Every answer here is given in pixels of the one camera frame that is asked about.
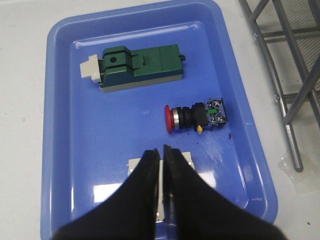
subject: blue plastic tray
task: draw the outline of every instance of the blue plastic tray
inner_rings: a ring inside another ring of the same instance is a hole
[[[102,93],[79,64],[105,48],[178,44],[182,80]],[[168,134],[164,106],[224,99],[229,122]],[[273,222],[278,202],[220,8],[175,0],[70,17],[47,42],[41,239],[87,213],[126,178],[128,160],[168,144],[239,207]],[[163,223],[156,237],[166,238]]]

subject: white table surface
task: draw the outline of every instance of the white table surface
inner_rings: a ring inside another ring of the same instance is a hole
[[[0,0],[0,239],[40,239],[43,107],[49,30],[66,17],[153,2],[160,1]],[[278,167],[288,147],[258,46],[238,3],[235,0],[216,0],[216,3],[224,16],[277,192],[279,210],[275,225],[290,240],[320,239],[320,191],[296,194],[292,182]],[[313,132],[309,129],[309,133],[304,133],[303,139],[308,146],[318,139],[316,135],[310,140],[309,134]],[[315,152],[305,150],[304,154],[316,161],[319,155]]]

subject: gray metal frame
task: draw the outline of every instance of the gray metal frame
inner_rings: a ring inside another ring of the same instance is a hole
[[[309,33],[309,32],[319,31],[319,29],[305,28],[305,29],[292,30],[290,27],[289,21],[286,17],[286,13],[284,11],[281,1],[280,0],[272,0],[272,1],[273,1],[273,5],[278,15],[283,31],[262,33],[256,20],[261,14],[261,12],[264,10],[264,8],[266,7],[269,0],[260,0],[260,2],[258,3],[257,7],[253,12],[251,11],[247,3],[247,0],[239,0],[242,6],[243,12],[248,20],[248,23],[250,24],[254,32],[254,37],[260,46],[270,78],[273,83],[273,87],[276,93],[275,98],[279,103],[279,109],[283,116],[283,126],[285,127],[285,130],[287,133],[287,141],[290,147],[293,167],[297,172],[302,172],[304,167],[301,161],[299,148],[298,148],[295,133],[293,130],[292,119],[297,114],[297,112],[301,108],[304,101],[308,98],[311,104],[311,107],[313,109],[315,118],[317,120],[317,123],[320,126],[320,103],[317,97],[317,92],[314,89],[316,82],[320,78],[320,55],[317,58],[316,62],[314,63],[310,72],[308,72],[308,69],[304,62],[302,54],[300,53],[294,34],[297,32]],[[270,37],[281,37],[281,36],[285,36],[285,39],[284,38],[272,39],[272,40],[266,39]],[[275,63],[273,61],[273,58],[271,56],[271,53],[267,45],[267,43],[279,42],[283,40],[288,42],[297,70],[303,82],[302,87],[298,93],[292,93],[292,94],[286,94],[286,95],[284,94]],[[294,99],[289,110],[286,102],[286,100],[288,99]]]

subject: green switch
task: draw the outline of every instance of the green switch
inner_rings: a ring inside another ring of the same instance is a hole
[[[185,59],[177,44],[133,51],[117,46],[106,48],[102,59],[90,56],[80,68],[83,78],[91,77],[103,92],[110,92],[182,79]],[[96,61],[98,68],[93,68]]]

